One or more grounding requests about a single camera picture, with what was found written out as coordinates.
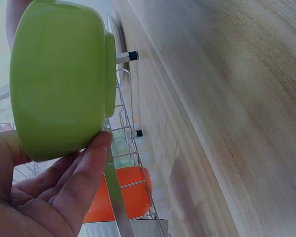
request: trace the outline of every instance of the finger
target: finger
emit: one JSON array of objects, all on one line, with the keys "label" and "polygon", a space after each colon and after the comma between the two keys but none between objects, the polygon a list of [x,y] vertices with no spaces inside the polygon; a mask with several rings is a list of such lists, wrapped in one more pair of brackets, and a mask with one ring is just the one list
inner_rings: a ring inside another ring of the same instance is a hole
[{"label": "finger", "polygon": [[23,180],[12,186],[13,189],[20,189],[28,195],[36,198],[39,194],[55,186],[60,177],[71,166],[80,152],[70,154],[57,160],[51,167],[43,171],[33,179]]},{"label": "finger", "polygon": [[32,161],[31,158],[23,151],[19,136],[15,130],[0,132],[0,139],[8,147],[14,166],[26,164]]},{"label": "finger", "polygon": [[[93,140],[92,143],[96,144],[96,146],[101,147],[105,146],[106,144],[111,143],[111,134],[107,132],[101,132],[99,135],[97,135]],[[40,194],[37,198],[49,201],[52,197],[57,195],[59,191],[62,189],[63,185],[68,181],[68,179],[72,176],[75,169],[79,165],[83,154],[81,154],[73,163],[72,165],[66,170],[66,172],[61,176],[61,178],[58,180],[57,184],[52,187],[51,189],[48,189],[44,191],[42,194]]]},{"label": "finger", "polygon": [[100,185],[109,146],[110,143],[98,147],[96,143],[91,142],[81,163],[52,203],[71,226],[74,235],[78,234]]},{"label": "finger", "polygon": [[74,162],[70,165],[70,167],[66,170],[66,172],[60,177],[58,182],[51,188],[46,189],[44,192],[38,195],[38,199],[44,200],[44,201],[49,201],[53,196],[57,195],[59,191],[62,189],[63,185],[65,182],[69,179],[69,177],[72,176],[74,173],[75,169],[79,165],[79,163],[82,160],[84,153],[81,153],[75,160]]}]

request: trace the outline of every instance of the wooden countertop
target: wooden countertop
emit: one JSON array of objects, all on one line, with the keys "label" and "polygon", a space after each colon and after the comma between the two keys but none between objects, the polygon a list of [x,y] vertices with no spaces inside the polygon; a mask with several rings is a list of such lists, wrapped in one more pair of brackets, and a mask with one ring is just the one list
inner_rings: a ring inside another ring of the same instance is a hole
[{"label": "wooden countertop", "polygon": [[[296,0],[113,2],[181,236],[296,236]],[[168,187],[185,176],[192,206]]]}]

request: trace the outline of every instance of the orange bowl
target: orange bowl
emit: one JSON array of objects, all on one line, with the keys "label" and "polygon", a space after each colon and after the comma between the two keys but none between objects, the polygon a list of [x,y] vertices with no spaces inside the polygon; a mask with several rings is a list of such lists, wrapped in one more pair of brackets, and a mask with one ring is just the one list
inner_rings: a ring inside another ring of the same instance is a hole
[{"label": "orange bowl", "polygon": [[[117,169],[116,172],[120,186],[145,180],[139,166],[120,168]],[[149,188],[152,191],[150,174],[146,168],[144,168],[144,172]],[[151,206],[145,182],[122,188],[122,195],[129,219],[145,215]],[[92,204],[83,222],[91,223],[114,220],[111,201],[103,175],[100,187],[93,198]]]}]

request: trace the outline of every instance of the metal rod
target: metal rod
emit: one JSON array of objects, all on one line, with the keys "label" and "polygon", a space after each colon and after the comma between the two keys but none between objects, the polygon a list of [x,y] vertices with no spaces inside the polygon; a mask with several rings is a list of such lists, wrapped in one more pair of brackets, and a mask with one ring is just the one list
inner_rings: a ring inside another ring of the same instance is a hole
[{"label": "metal rod", "polygon": [[137,184],[141,184],[141,183],[145,183],[146,180],[142,180],[142,181],[138,181],[138,182],[135,182],[135,183],[131,183],[131,184],[126,184],[126,185],[123,185],[123,186],[120,186],[120,188],[127,188],[127,187],[130,187],[130,186],[134,186],[134,185],[137,185]]},{"label": "metal rod", "polygon": [[16,168],[16,167],[14,167],[20,174],[22,174],[25,178],[27,178],[28,179],[28,177],[25,175],[25,174],[23,174],[20,170],[18,170],[18,168]]},{"label": "metal rod", "polygon": [[120,158],[120,157],[126,157],[126,156],[130,156],[130,155],[133,155],[133,154],[138,154],[138,152],[130,152],[130,153],[114,156],[113,158],[115,159],[115,158]]},{"label": "metal rod", "polygon": [[145,217],[153,216],[153,215],[155,215],[155,214],[156,214],[156,213],[153,212],[153,213],[149,213],[149,214],[146,214],[146,215],[143,215],[143,216],[139,216],[139,217],[132,218],[132,219],[130,219],[130,220],[132,221],[132,220],[143,219],[143,218],[145,218]]}]

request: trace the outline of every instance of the wooden surface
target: wooden surface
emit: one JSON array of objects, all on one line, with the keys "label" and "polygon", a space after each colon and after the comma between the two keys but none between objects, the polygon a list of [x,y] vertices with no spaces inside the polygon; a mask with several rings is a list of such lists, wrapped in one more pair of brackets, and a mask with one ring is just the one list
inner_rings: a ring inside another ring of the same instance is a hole
[{"label": "wooden surface", "polygon": [[296,0],[114,0],[179,236],[296,236]]}]

